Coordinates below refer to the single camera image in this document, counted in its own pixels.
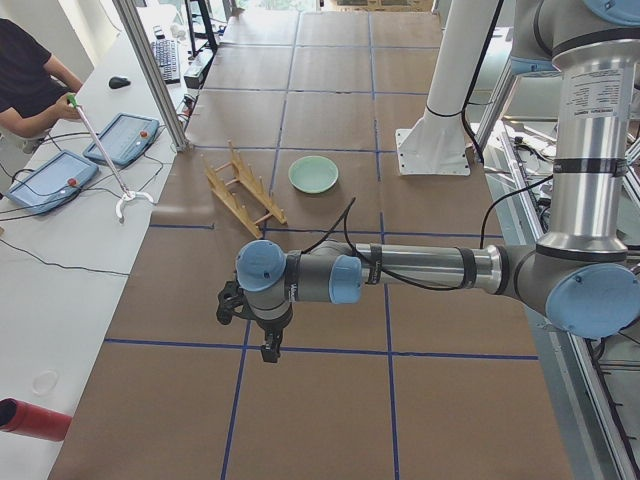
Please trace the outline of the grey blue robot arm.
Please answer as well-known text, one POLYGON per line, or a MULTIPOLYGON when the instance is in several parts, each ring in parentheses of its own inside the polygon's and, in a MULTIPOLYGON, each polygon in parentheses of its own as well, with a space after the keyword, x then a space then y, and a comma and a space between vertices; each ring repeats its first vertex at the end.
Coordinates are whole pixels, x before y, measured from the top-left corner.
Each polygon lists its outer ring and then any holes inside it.
POLYGON ((218 296, 217 319, 253 321, 265 361, 280 356, 297 302, 352 304, 363 287, 405 283, 431 291, 481 289, 516 299, 586 339, 618 333, 639 314, 639 282, 617 237, 628 166, 626 134, 639 60, 635 1, 520 1, 512 67, 562 74, 548 230, 534 246, 477 249, 353 244, 324 239, 284 252, 246 244, 218 296))

